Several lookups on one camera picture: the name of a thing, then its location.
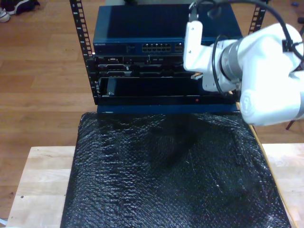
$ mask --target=wooden board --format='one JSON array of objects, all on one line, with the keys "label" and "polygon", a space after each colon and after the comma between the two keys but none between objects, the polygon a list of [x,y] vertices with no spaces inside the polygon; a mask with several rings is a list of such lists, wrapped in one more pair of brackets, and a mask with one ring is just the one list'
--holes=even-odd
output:
[{"label": "wooden board", "polygon": [[[293,227],[304,228],[304,144],[263,144]],[[58,228],[74,146],[32,147],[7,227]]]},{"label": "wooden board", "polygon": [[7,227],[60,226],[74,151],[74,146],[31,148]]}]

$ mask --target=sneaker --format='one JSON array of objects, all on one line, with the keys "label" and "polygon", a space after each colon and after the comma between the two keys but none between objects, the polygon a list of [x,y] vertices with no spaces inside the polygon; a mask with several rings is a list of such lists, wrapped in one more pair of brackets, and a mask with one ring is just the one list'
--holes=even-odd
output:
[{"label": "sneaker", "polygon": [[37,0],[1,0],[1,7],[10,15],[32,11],[36,5],[40,6]]},{"label": "sneaker", "polygon": [[5,11],[5,9],[0,8],[0,22],[7,22],[10,20],[10,15]]},{"label": "sneaker", "polygon": [[0,7],[5,9],[6,13],[9,15],[15,14],[15,7],[13,0],[1,0]]}]

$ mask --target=black bubble wrap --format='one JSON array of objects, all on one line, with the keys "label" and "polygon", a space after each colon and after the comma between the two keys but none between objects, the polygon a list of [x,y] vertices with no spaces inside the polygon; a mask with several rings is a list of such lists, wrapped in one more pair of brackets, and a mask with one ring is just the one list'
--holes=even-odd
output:
[{"label": "black bubble wrap", "polygon": [[232,114],[82,116],[61,228],[288,228],[251,130]]}]

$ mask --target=black cable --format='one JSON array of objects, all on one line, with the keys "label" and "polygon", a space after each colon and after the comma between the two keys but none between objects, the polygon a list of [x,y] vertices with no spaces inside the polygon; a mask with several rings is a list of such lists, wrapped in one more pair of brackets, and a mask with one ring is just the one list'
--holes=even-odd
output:
[{"label": "black cable", "polygon": [[292,50],[292,52],[302,61],[304,61],[304,56],[302,56],[296,49],[296,46],[299,45],[299,43],[293,43],[291,36],[288,32],[286,23],[284,22],[284,20],[282,19],[282,17],[280,16],[280,14],[272,7],[270,7],[269,5],[260,2],[259,0],[222,0],[221,2],[216,3],[214,0],[198,0],[197,2],[197,7],[199,7],[200,4],[202,4],[203,2],[213,2],[214,3],[214,7],[219,7],[221,5],[230,5],[233,3],[248,3],[248,4],[255,4],[258,5],[261,8],[266,9],[267,11],[269,11],[275,18],[276,20],[280,23],[283,32],[285,34],[286,40],[287,40],[287,46],[290,50]]},{"label": "black cable", "polygon": [[214,83],[215,83],[215,85],[217,87],[218,92],[223,97],[229,98],[229,99],[233,99],[233,100],[237,100],[235,97],[233,97],[232,94],[224,93],[223,90],[220,88],[220,85],[219,85],[218,75],[217,75],[216,66],[215,66],[215,53],[216,53],[216,50],[217,50],[218,42],[220,41],[221,38],[226,38],[227,39],[227,36],[219,35],[216,38],[216,40],[215,40],[215,42],[213,44],[213,49],[212,49],[211,65],[212,65],[212,73],[213,73]]}]

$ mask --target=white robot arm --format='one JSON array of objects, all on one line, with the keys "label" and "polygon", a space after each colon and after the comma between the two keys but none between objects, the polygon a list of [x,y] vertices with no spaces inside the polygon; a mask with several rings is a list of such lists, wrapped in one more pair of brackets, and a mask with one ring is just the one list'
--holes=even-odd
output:
[{"label": "white robot arm", "polygon": [[[302,42],[299,32],[287,25],[294,43]],[[212,70],[213,46],[202,46],[202,23],[189,22],[186,28],[184,68],[201,72],[202,87],[219,91]],[[304,118],[304,71],[293,72],[301,60],[284,51],[285,35],[280,24],[255,32],[240,40],[220,41],[215,66],[223,92],[241,85],[240,109],[253,125],[271,125]],[[303,55],[304,46],[297,45]]]}]

